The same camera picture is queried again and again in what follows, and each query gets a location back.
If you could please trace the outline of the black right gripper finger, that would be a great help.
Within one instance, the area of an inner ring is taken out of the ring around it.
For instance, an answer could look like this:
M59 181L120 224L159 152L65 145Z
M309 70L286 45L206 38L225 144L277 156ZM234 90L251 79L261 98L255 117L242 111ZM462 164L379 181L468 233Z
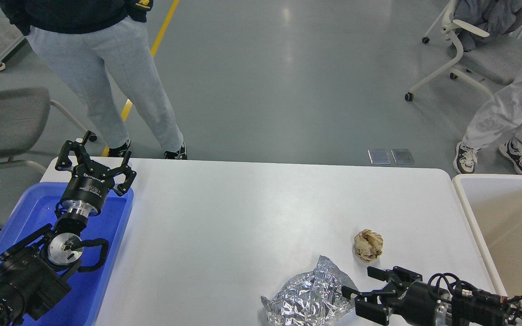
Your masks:
M342 296L354 301L356 316L365 318L382 326L389 325L390 307L385 299L395 297L395 291L375 290L361 292L348 286L341 287Z
M398 286L404 286L405 283L423 281L421 274L399 266L394 266L392 269L379 269L368 266L367 274L376 280L386 281L386 283L396 283Z

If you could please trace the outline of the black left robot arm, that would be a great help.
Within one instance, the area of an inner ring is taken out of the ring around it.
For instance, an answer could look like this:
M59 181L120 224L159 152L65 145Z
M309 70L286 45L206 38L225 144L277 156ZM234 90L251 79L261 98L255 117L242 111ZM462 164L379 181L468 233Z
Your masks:
M0 326L20 326L27 314L41 318L71 291L76 272L100 269L107 260L107 239L83 240L88 219L101 213L110 191L125 195L136 172L122 163L107 167L89 156L86 141L66 141L55 169L70 171L71 179L54 209L57 221L46 224L0 254Z

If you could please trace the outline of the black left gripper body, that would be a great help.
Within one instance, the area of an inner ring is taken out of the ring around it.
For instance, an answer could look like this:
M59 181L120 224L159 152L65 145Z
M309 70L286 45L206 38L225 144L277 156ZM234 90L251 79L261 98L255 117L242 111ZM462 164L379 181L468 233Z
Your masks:
M108 193L114 185L114 176L109 174L106 166L100 164L90 168L85 164L79 164L72 171L60 205L70 209L82 202L89 206L89 216L97 216L101 213Z

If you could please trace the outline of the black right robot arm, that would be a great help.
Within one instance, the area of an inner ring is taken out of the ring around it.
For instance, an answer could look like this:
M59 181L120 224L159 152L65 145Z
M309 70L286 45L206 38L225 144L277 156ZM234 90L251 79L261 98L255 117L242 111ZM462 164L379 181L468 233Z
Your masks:
M354 301L357 316L383 326L392 314L413 326L522 325L522 295L490 293L452 273L436 273L424 282L419 273L399 266L369 266L368 276L385 281L385 287L361 292L342 286L341 293Z

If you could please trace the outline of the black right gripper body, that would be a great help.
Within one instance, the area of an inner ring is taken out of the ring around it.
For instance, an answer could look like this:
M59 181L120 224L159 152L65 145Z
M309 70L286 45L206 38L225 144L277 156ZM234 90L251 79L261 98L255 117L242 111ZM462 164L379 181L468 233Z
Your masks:
M397 297L387 298L386 305L413 326L450 326L450 299L447 290L416 281Z

